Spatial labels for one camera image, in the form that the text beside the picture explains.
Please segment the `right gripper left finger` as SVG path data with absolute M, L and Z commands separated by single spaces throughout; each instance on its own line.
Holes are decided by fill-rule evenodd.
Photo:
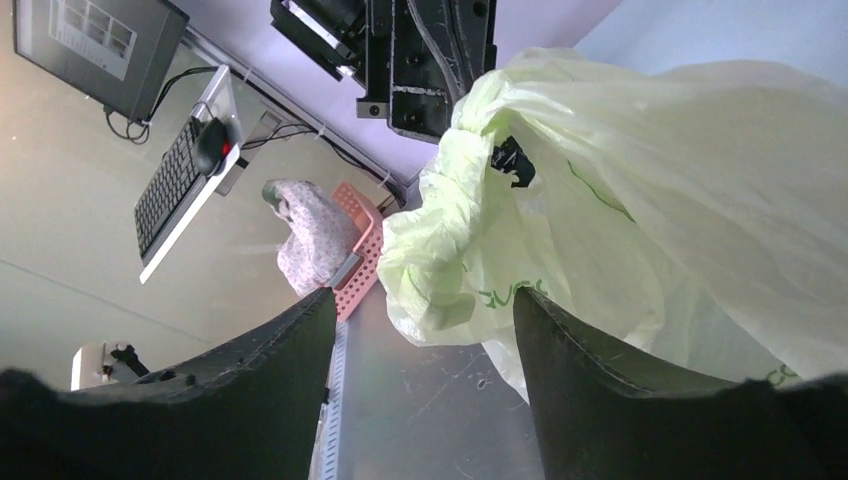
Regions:
M 336 338 L 332 290 L 136 382 L 1 374 L 5 479 L 305 479 Z

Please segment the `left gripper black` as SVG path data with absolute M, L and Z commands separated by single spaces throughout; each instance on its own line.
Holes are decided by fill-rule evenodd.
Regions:
M 456 104 L 494 69 L 495 1 L 392 3 L 392 33 L 374 29 L 367 1 L 272 1 L 272 26 L 337 81 L 365 94 L 359 118 L 389 120 L 397 134 L 436 144 Z M 512 136 L 493 149 L 490 166 L 527 188 L 533 163 Z

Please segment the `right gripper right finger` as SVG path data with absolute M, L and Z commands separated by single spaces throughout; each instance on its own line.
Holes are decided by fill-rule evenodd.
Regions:
M 523 287 L 514 324 L 549 479 L 843 479 L 847 378 L 787 387 L 652 356 Z

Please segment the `pale green plastic bag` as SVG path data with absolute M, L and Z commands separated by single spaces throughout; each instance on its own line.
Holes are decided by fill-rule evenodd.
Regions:
M 514 137 L 527 188 L 490 166 Z M 532 48 L 479 78 L 389 217 L 377 272 L 417 346 L 481 344 L 527 392 L 531 287 L 603 332 L 729 381 L 847 368 L 847 90 L 765 61 L 657 75 Z

